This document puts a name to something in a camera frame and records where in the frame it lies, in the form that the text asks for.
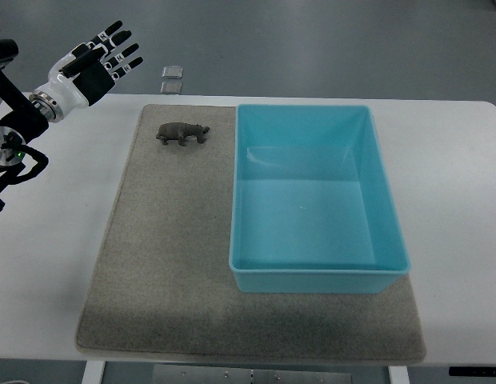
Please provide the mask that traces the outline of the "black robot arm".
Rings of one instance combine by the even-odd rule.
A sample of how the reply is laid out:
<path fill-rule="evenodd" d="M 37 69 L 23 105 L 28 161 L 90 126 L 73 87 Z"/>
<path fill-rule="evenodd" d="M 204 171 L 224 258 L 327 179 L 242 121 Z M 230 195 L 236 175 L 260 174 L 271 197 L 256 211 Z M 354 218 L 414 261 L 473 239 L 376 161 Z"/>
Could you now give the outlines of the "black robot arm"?
<path fill-rule="evenodd" d="M 0 119 L 0 193 L 8 186 L 36 178 L 49 164 L 44 153 L 29 146 L 47 130 L 47 118 L 3 73 L 17 55 L 14 40 L 0 39 L 0 99 L 11 108 Z M 4 206 L 0 199 L 0 212 Z"/>

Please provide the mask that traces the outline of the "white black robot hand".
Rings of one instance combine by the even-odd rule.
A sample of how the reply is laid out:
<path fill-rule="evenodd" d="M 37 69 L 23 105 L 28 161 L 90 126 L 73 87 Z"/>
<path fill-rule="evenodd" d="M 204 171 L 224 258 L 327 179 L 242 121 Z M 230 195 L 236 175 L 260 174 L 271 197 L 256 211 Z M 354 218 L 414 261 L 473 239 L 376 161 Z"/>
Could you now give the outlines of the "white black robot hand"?
<path fill-rule="evenodd" d="M 131 32 L 116 21 L 78 44 L 52 66 L 47 83 L 31 93 L 30 102 L 48 122 L 60 122 L 71 111 L 92 106 L 143 62 L 132 57 L 137 43 L 121 48 L 130 37 Z"/>

